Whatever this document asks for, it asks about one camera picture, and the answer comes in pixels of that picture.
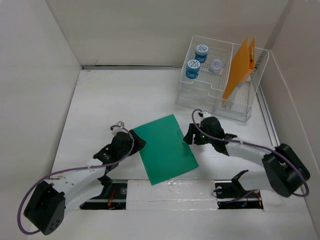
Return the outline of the green notebook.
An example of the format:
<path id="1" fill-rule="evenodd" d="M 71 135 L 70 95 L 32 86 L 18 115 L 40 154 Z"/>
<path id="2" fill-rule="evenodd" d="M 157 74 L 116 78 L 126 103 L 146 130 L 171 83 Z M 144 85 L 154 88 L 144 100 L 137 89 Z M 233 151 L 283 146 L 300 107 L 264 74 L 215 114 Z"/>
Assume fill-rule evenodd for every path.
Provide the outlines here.
<path id="1" fill-rule="evenodd" d="M 183 141 L 184 135 L 174 114 L 140 125 L 133 130 L 146 141 L 139 154 L 152 186 L 199 166 L 189 145 Z"/>

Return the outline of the blue tape roll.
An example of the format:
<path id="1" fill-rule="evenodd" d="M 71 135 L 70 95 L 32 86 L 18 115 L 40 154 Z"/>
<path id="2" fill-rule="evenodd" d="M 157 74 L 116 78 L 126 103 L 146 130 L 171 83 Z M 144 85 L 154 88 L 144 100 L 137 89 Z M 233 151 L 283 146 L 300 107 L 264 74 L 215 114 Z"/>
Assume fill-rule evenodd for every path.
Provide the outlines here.
<path id="1" fill-rule="evenodd" d="M 189 79 L 196 79 L 199 75 L 201 63 L 196 59 L 191 59 L 186 63 L 185 75 Z"/>
<path id="2" fill-rule="evenodd" d="M 199 44 L 195 48 L 194 58 L 202 64 L 206 61 L 208 53 L 209 47 L 205 44 Z"/>

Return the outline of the small clear tape roll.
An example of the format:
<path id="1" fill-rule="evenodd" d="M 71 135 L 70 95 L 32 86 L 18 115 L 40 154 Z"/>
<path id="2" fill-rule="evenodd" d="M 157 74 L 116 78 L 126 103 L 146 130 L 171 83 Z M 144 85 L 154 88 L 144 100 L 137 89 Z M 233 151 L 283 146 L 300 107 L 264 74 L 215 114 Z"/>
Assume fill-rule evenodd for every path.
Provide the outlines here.
<path id="1" fill-rule="evenodd" d="M 221 71 L 222 71 L 222 69 L 223 69 L 223 63 L 222 63 L 222 61 L 220 61 L 220 60 L 218 60 L 218 59 L 214 59 L 211 63 L 210 63 L 210 65 L 209 65 L 209 67 L 208 67 L 208 70 L 210 71 L 210 72 L 212 72 L 212 73 L 215 73 L 215 74 L 218 74 L 218 75 L 220 75 L 221 74 Z"/>

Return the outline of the orange notebook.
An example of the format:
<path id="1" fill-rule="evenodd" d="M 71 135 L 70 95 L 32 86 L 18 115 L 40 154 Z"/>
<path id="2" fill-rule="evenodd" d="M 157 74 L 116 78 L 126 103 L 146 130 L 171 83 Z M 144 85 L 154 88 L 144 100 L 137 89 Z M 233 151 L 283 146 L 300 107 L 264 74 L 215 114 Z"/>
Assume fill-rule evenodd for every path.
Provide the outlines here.
<path id="1" fill-rule="evenodd" d="M 248 44 L 248 36 L 246 36 L 232 58 L 227 85 L 222 96 L 223 105 L 235 99 L 236 94 L 253 72 L 256 55 L 255 46 L 256 39 L 253 38 L 251 43 Z"/>

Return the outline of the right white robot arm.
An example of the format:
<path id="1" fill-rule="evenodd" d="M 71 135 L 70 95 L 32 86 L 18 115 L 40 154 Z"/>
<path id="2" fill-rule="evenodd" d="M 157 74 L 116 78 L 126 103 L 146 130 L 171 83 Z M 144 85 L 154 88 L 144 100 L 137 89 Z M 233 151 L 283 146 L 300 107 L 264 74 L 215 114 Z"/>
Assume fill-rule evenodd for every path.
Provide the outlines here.
<path id="1" fill-rule="evenodd" d="M 189 124 L 183 138 L 186 144 L 210 144 L 218 153 L 262 166 L 270 189 L 282 197 L 309 195 L 310 172 L 289 145 L 282 143 L 270 148 L 244 141 L 235 134 L 226 133 L 216 117 L 205 117 L 203 113 L 200 116 L 199 123 Z"/>

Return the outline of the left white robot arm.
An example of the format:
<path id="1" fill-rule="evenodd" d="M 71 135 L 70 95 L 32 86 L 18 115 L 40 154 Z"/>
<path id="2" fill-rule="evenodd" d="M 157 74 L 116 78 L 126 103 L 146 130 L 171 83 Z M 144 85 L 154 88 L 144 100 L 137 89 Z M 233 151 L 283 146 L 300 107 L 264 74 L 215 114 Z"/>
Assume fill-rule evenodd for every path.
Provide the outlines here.
<path id="1" fill-rule="evenodd" d="M 120 129 L 111 143 L 94 154 L 84 167 L 69 168 L 68 175 L 60 179 L 39 180 L 28 191 L 30 199 L 18 216 L 25 216 L 37 228 L 35 234 L 53 233 L 69 211 L 91 198 L 107 198 L 112 191 L 112 180 L 107 173 L 145 145 L 146 141 L 134 130 Z"/>

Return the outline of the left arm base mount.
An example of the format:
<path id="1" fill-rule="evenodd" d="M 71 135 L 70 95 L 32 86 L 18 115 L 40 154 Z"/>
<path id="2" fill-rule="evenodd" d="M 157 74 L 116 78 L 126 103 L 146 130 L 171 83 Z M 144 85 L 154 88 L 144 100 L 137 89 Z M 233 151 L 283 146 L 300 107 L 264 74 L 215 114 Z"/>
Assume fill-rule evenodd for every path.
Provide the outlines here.
<path id="1" fill-rule="evenodd" d="M 128 181 L 112 180 L 108 176 L 99 178 L 103 185 L 100 195 L 80 205 L 81 210 L 125 210 L 127 203 Z"/>

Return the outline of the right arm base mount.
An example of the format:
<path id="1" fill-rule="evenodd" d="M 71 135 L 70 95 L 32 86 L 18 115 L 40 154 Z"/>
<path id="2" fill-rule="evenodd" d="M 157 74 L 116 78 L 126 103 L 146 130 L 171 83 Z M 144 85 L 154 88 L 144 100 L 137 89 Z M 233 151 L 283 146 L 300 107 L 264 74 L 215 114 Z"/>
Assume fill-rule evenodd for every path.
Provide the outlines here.
<path id="1" fill-rule="evenodd" d="M 211 195 L 216 198 L 219 210 L 264 208 L 260 190 L 245 190 L 239 179 L 248 170 L 242 170 L 230 180 L 215 180 Z"/>

